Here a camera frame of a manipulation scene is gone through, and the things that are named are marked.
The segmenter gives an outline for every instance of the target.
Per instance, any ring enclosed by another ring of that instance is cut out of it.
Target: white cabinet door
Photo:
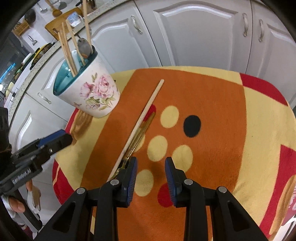
[[[72,41],[69,41],[69,45],[71,50],[75,49]],[[75,108],[54,96],[52,91],[55,77],[64,59],[64,54],[60,48],[43,65],[26,93],[59,117],[68,121]]]
[[[252,38],[249,0],[135,2],[163,66],[246,72]],[[248,25],[246,37],[243,36],[245,24]]]
[[[10,124],[9,142],[12,152],[53,132],[65,129],[67,122],[24,94]]]
[[[257,2],[251,4],[253,37],[246,73],[272,83],[294,108],[296,43],[272,11]]]
[[[108,11],[91,22],[90,27],[92,44],[109,73],[161,66],[151,36],[133,1]],[[79,36],[86,38],[85,30]]]

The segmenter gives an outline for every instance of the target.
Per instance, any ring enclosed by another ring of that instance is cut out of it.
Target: silver screw
[[[227,192],[227,188],[226,187],[223,187],[223,186],[219,187],[218,190],[221,193],[226,193]]]
[[[119,181],[117,179],[113,179],[113,180],[110,181],[110,184],[112,186],[118,185],[118,183],[119,183]]]
[[[85,192],[85,189],[84,188],[78,188],[77,191],[76,191],[78,194],[82,194]]]
[[[186,180],[184,180],[184,183],[186,185],[192,185],[193,184],[193,181],[191,179],[186,179]]]

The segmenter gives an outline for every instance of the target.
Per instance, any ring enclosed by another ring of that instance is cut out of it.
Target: floral cup
[[[85,60],[85,66],[75,50],[72,56],[76,68],[80,70],[73,77],[64,61],[54,82],[54,95],[95,118],[109,114],[117,105],[120,92],[95,48]]]

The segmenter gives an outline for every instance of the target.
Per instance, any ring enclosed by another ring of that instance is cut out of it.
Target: table
[[[203,67],[138,69],[112,76],[121,92],[117,107],[101,119],[76,109],[66,127],[73,143],[57,154],[53,167],[59,201],[81,186],[89,190],[107,181],[145,104],[164,79],[153,102],[156,115],[134,153],[139,166],[133,202],[118,209],[120,240],[183,239],[185,209],[170,201],[167,156],[202,186],[227,187],[272,240],[296,183],[296,120],[281,93],[264,80]]]

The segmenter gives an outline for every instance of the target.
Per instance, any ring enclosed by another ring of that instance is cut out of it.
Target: cutting board
[[[45,29],[50,32],[50,34],[55,37],[56,40],[59,40],[58,34],[53,30],[54,28],[59,32],[62,29],[62,22],[66,22],[67,17],[73,13],[77,12],[78,15],[83,16],[82,11],[79,7],[73,8],[70,11],[63,13],[62,15],[56,17],[54,20],[49,22],[47,25],[45,25]]]

